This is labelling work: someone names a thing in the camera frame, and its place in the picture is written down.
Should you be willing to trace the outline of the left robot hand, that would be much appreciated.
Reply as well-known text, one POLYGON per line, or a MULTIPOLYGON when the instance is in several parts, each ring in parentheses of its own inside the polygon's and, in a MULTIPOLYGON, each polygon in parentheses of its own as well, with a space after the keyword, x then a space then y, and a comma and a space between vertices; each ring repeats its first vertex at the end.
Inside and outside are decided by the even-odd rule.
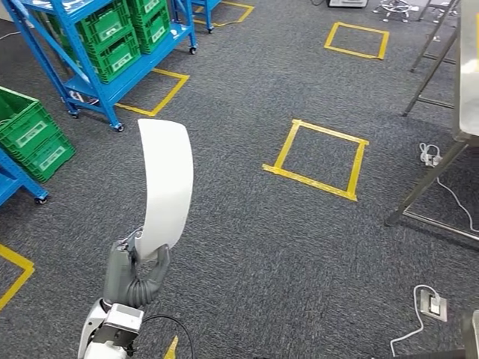
POLYGON ((169 246, 165 244, 156 250, 156 264, 147 277, 140 278, 136 271, 140 257, 135 241, 141 237, 142 230, 143 227, 138 227, 113 244, 104 281, 103 300, 105 303, 139 308, 151 303, 159 294, 171 263, 169 246))

